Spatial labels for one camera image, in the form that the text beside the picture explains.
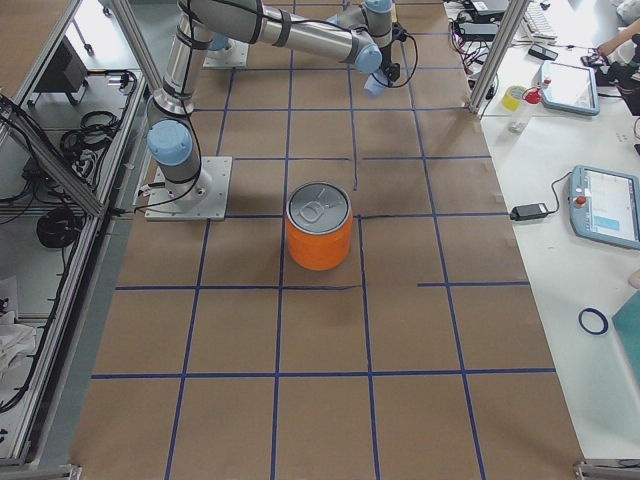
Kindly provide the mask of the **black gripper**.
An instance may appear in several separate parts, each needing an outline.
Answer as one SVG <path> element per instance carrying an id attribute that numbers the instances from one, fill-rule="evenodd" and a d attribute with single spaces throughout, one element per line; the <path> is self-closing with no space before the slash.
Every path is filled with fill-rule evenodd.
<path id="1" fill-rule="evenodd" d="M 400 64 L 392 59 L 392 47 L 396 42 L 406 42 L 408 33 L 399 22 L 393 22 L 390 34 L 390 39 L 386 40 L 385 44 L 380 48 L 382 53 L 380 70 L 384 73 L 386 83 L 394 84 L 400 77 Z"/>

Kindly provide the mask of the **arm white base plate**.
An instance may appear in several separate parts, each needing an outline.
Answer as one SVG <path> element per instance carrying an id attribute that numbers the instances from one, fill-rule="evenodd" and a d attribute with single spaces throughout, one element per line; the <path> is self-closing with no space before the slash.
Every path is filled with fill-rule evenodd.
<path id="1" fill-rule="evenodd" d="M 204 69 L 246 68 L 249 45 L 232 39 L 216 44 L 213 42 L 207 51 Z"/>
<path id="2" fill-rule="evenodd" d="M 174 184 L 167 181 L 159 167 L 154 181 L 163 186 L 150 192 L 145 209 L 148 221 L 223 221 L 226 216 L 232 158 L 204 156 L 201 171 L 194 187 L 192 182 Z"/>

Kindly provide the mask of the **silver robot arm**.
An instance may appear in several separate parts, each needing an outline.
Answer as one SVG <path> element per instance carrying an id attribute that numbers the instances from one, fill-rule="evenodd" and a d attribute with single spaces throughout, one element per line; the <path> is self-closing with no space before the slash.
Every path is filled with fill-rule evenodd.
<path id="1" fill-rule="evenodd" d="M 349 64 L 367 75 L 376 97 L 393 87 L 391 59 L 401 35 L 390 1 L 363 1 L 326 20 L 308 19 L 260 1 L 181 1 L 180 19 L 160 86 L 147 105 L 147 146 L 164 176 L 166 203 L 186 210 L 206 195 L 208 179 L 191 115 L 204 68 L 243 68 L 258 42 Z"/>

